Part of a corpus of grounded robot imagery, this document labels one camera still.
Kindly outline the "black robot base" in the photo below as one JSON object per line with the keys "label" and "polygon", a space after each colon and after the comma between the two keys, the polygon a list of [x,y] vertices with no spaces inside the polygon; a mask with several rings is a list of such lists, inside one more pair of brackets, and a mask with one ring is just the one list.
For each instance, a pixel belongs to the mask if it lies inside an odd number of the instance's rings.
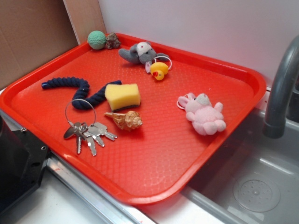
{"label": "black robot base", "polygon": [[12,131],[0,119],[1,214],[40,187],[49,153],[49,147],[29,130]]}

